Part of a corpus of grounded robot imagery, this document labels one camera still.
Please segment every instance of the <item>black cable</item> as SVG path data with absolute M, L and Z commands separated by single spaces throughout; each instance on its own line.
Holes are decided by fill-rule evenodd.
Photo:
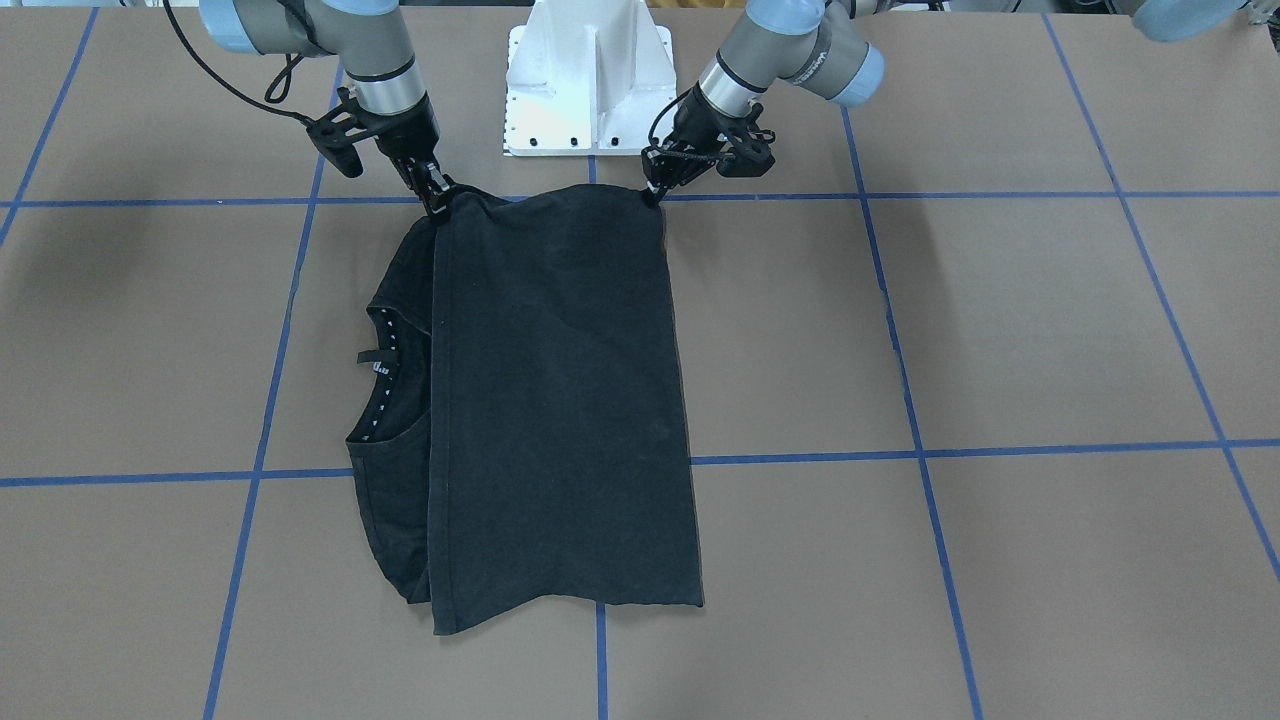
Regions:
M 239 97 L 244 102 L 265 113 L 270 113 L 273 115 L 280 115 L 282 118 L 293 118 L 294 120 L 298 120 L 306 127 L 316 124 L 316 120 L 303 115 L 302 113 L 293 113 L 291 110 L 279 110 L 276 108 L 271 108 L 270 105 L 264 105 L 257 100 L 253 100 L 248 95 L 244 95 L 239 90 L 236 90 L 236 87 L 232 86 L 232 83 L 223 79 L 223 76 L 215 73 L 214 69 L 210 68 L 207 63 L 205 63 L 205 60 L 200 56 L 200 54 L 196 53 L 196 49 L 191 46 L 191 41 L 187 40 L 187 35 L 182 32 L 182 26 L 178 24 L 178 18 L 173 14 L 173 5 L 169 4 L 169 0 L 161 0 L 161 3 L 164 4 L 165 14 L 169 17 L 169 26 L 173 27 L 174 35 L 178 36 L 178 41 L 182 42 L 182 46 L 187 50 L 187 54 L 191 55 L 191 59 L 195 60 L 197 65 L 200 65 L 200 69 L 205 70 L 205 73 L 209 74 L 209 77 L 218 81 L 218 85 L 223 86 L 227 90 L 227 92 L 230 92 L 236 97 Z
M 271 105 L 284 102 L 285 97 L 289 96 L 289 87 L 293 85 L 293 68 L 297 68 L 298 64 L 302 63 L 302 59 L 301 53 L 297 55 L 284 55 L 284 68 L 275 74 L 275 78 L 271 79 L 271 85 L 268 85 L 266 92 L 262 94 L 262 100 L 265 102 L 270 102 Z M 280 88 L 280 94 L 273 95 L 276 87 Z
M 675 100 L 672 100 L 671 102 L 667 102 L 667 106 L 658 111 L 658 115 L 653 119 L 653 124 L 649 126 L 649 142 L 652 142 L 653 145 L 658 145 L 659 142 L 662 142 L 662 138 L 659 138 L 659 137 L 657 137 L 657 136 L 653 135 L 653 133 L 658 132 L 658 120 L 660 120 L 663 115 L 666 115 L 667 113 L 669 113 L 672 108 L 675 108 L 676 105 L 678 105 L 680 101 L 684 100 L 685 97 L 687 97 L 689 94 L 692 92 L 692 91 L 694 91 L 694 86 L 689 86 L 689 90 L 686 90 L 686 91 L 681 92 L 680 95 L 677 95 Z
M 316 40 L 316 27 L 311 23 L 311 18 L 306 15 L 305 10 L 289 0 L 275 1 L 279 3 L 279 5 L 284 8 L 284 12 L 292 15 L 300 26 L 302 26 L 302 29 L 307 33 L 307 42 L 310 42 L 314 47 L 320 47 L 320 41 Z M 337 55 L 337 53 L 332 53 L 324 47 L 320 47 L 320 50 L 324 50 L 329 55 Z

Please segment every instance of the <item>grid line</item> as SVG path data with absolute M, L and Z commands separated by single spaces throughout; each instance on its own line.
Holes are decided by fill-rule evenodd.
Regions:
M 942 584 L 947 593 L 947 606 L 951 609 L 951 624 L 955 628 L 960 662 L 964 666 L 965 687 L 969 689 L 969 705 L 973 710 L 974 720 L 983 720 L 982 696 L 978 692 L 978 679 L 973 670 L 973 657 L 969 655 L 969 639 L 964 629 L 964 614 L 960 611 L 960 598 L 956 594 L 955 578 L 951 573 L 947 541 L 942 532 L 942 516 L 938 514 L 937 498 L 933 495 L 933 479 L 929 477 L 929 461 L 924 454 L 924 439 L 920 437 L 920 424 L 915 415 L 915 402 L 911 400 L 911 380 L 906 372 L 906 359 L 902 355 L 902 345 L 899 342 L 897 323 L 893 320 L 893 301 L 890 297 L 888 281 L 884 277 L 884 265 L 881 261 L 879 243 L 876 240 L 876 223 L 872 220 L 872 206 L 867 197 L 867 186 L 863 181 L 863 167 L 858 160 L 854 126 L 849 118 L 847 108 L 841 108 L 840 114 L 845 123 L 845 138 L 849 142 L 849 160 L 854 167 L 854 181 L 858 183 L 858 193 L 861 196 L 859 204 L 861 205 L 863 220 L 867 225 L 867 242 L 870 246 L 872 263 L 876 266 L 876 283 L 879 286 L 881 296 L 884 300 L 884 323 L 888 325 L 890 342 L 893 346 L 893 355 L 897 359 L 897 369 L 901 375 L 902 404 L 906 406 L 906 420 L 911 428 L 911 443 L 915 446 L 915 462 L 920 470 L 924 501 L 929 509 L 929 524 L 933 527 L 933 544 L 938 552 L 938 565 L 942 570 Z
M 13 202 L 8 204 L 9 210 L 5 213 L 4 224 L 0 224 L 0 247 L 4 247 L 4 241 L 9 237 L 9 228 L 13 227 L 13 220 L 22 208 L 22 199 L 27 195 L 27 186 L 31 184 L 31 178 L 36 174 L 36 165 L 40 163 L 40 155 L 45 151 L 45 143 L 49 142 L 49 136 L 54 131 L 58 113 L 61 111 L 63 102 L 67 101 L 67 94 L 76 79 L 76 70 L 79 69 L 81 60 L 84 59 L 84 49 L 88 47 L 88 36 L 93 32 L 96 22 L 97 8 L 93 8 L 88 12 L 88 19 L 84 20 L 84 32 L 81 33 L 79 45 L 76 46 L 76 55 L 72 56 L 72 64 L 67 68 L 67 76 L 63 77 L 63 85 L 58 90 L 58 99 L 54 100 L 54 106 L 49 110 L 45 127 L 40 131 L 40 140 L 36 141 L 36 147 L 31 151 L 31 160 L 27 161 L 27 169 L 22 173 L 22 181 L 18 182 L 18 191 L 13 196 Z
M 338 101 L 338 83 L 342 81 L 342 63 L 338 63 L 333 77 L 333 92 L 330 102 Z M 230 643 L 232 625 L 236 620 L 236 603 L 239 598 L 241 578 L 244 574 L 244 557 L 248 552 L 250 533 L 253 528 L 253 511 L 257 506 L 257 492 L 262 482 L 262 466 L 266 462 L 266 447 L 271 438 L 271 420 L 275 415 L 275 402 L 280 391 L 280 377 L 284 373 L 284 356 L 289 347 L 289 332 L 293 323 L 293 301 L 298 295 L 298 284 L 302 279 L 302 265 L 307 258 L 307 245 L 311 238 L 311 228 L 315 222 L 316 202 L 320 195 L 320 181 L 324 178 L 324 156 L 316 156 L 315 173 L 311 178 L 312 202 L 307 204 L 307 214 L 302 222 L 302 232 L 298 238 L 298 251 L 293 261 L 293 275 L 289 281 L 289 299 L 284 306 L 284 319 L 280 323 L 280 340 L 275 347 L 275 363 L 271 369 L 271 383 L 266 392 L 265 409 L 262 410 L 262 434 L 259 438 L 257 452 L 253 459 L 253 473 L 248 483 L 248 493 L 244 498 L 244 516 L 241 520 L 239 538 L 236 543 L 236 560 L 232 565 L 232 575 L 227 587 L 227 605 L 223 609 L 223 624 L 218 633 L 218 650 L 214 652 L 214 666 L 209 674 L 209 692 L 205 696 L 204 720 L 212 720 L 218 708 L 218 693 L 221 689 L 223 667 L 227 662 L 227 647 Z
M 1080 114 L 1084 115 L 1084 122 L 1089 127 L 1093 142 L 1098 146 L 1098 156 L 1102 159 L 1103 167 L 1107 169 L 1107 176 L 1111 178 L 1116 199 L 1120 201 L 1120 208 L 1124 210 L 1125 220 L 1128 220 L 1129 229 L 1133 232 L 1133 240 L 1138 245 L 1142 261 L 1147 268 L 1147 275 L 1151 278 L 1151 284 L 1156 290 L 1160 305 L 1165 310 L 1165 318 L 1169 320 L 1169 327 L 1174 331 L 1174 338 L 1178 341 L 1178 347 L 1181 350 L 1183 360 L 1187 363 L 1187 369 L 1192 375 L 1192 380 L 1196 383 L 1197 392 L 1199 392 L 1201 402 L 1204 405 L 1204 413 L 1208 415 L 1210 424 L 1213 425 L 1213 434 L 1217 436 L 1222 456 L 1226 459 L 1226 465 L 1231 470 L 1231 477 L 1235 479 L 1236 489 L 1239 489 L 1240 498 L 1244 501 L 1244 507 L 1249 512 L 1253 528 L 1258 533 L 1258 541 L 1262 543 L 1262 550 L 1266 552 L 1267 560 L 1271 562 L 1271 571 L 1275 574 L 1276 580 L 1280 580 L 1280 559 L 1276 557 L 1276 550 L 1275 546 L 1271 544 L 1271 537 L 1267 534 L 1266 524 L 1262 521 L 1262 515 L 1258 512 L 1257 505 L 1253 502 L 1253 495 L 1249 492 L 1249 486 L 1244 480 L 1244 474 L 1240 473 L 1240 468 L 1235 461 L 1235 452 L 1231 451 L 1231 446 L 1226 442 L 1226 432 L 1222 429 L 1222 423 L 1217 416 L 1217 410 L 1213 409 L 1212 400 L 1210 400 L 1208 388 L 1206 388 L 1204 380 L 1201 378 L 1199 368 L 1196 365 L 1196 359 L 1192 356 L 1190 346 L 1187 343 L 1187 337 L 1183 334 L 1183 329 L 1178 324 L 1178 316 L 1174 314 L 1174 306 L 1170 302 L 1169 296 L 1165 293 L 1165 286 L 1160 282 L 1160 273 L 1156 270 L 1156 264 L 1151 259 L 1151 254 L 1147 251 L 1147 242 L 1142 237 L 1142 231 L 1138 229 L 1138 220 L 1134 219 L 1133 210 L 1129 208 L 1129 200 L 1125 197 L 1124 187 L 1120 184 L 1120 178 L 1116 176 L 1110 155 L 1107 155 L 1107 149 L 1102 142 L 1102 135 L 1098 133 L 1098 127 L 1093 122 L 1093 114 L 1089 113 L 1089 106 L 1084 101 L 1084 95 L 1080 92 L 1080 85 L 1075 79 L 1075 73 L 1071 72 L 1071 64 L 1066 59 L 1066 53 L 1062 50 L 1062 44 L 1057 38 L 1057 32 L 1053 31 L 1053 23 L 1050 20 L 1047 14 L 1041 15 L 1041 19 L 1044 20 L 1044 29 L 1048 31 L 1048 37 L 1053 42 L 1053 50 L 1057 51 L 1057 58 L 1062 63 L 1062 70 L 1066 73 L 1066 79 L 1071 86 L 1071 92 L 1075 95 L 1075 101 L 1080 106 Z
M 586 182 L 595 184 L 595 155 L 586 156 Z M 608 610 L 595 603 L 595 719 L 609 720 L 609 635 Z
M 668 195 L 667 202 L 777 202 L 787 200 L 1052 200 L 1071 197 L 1112 199 L 1267 199 L 1280 197 L 1280 190 L 1046 190 L 1046 191 L 920 191 L 920 192 L 723 192 Z M 503 195 L 518 202 L 529 195 Z M 399 195 L 330 197 L 137 197 L 97 200 L 0 200 L 0 206 L 20 208 L 186 208 L 244 205 L 415 205 L 416 197 Z
M 1231 448 L 1280 448 L 1280 438 L 1228 439 Z M 1033 445 L 1007 447 L 943 447 L 925 448 L 924 456 L 936 457 L 1018 457 L 1027 455 L 1116 455 L 1125 452 L 1180 452 L 1189 450 L 1221 450 L 1217 441 L 1117 442 L 1096 445 Z M 804 462 L 867 462 L 914 460 L 914 450 L 869 450 L 852 452 L 792 452 L 762 455 L 695 455 L 691 465 L 780 465 Z M 351 468 L 293 468 L 256 473 L 262 480 L 349 478 Z M 122 473 L 116 475 L 22 475 L 0 478 L 0 491 L 19 487 L 105 486 L 138 483 L 201 483 L 248 480 L 253 470 L 209 470 L 192 473 Z

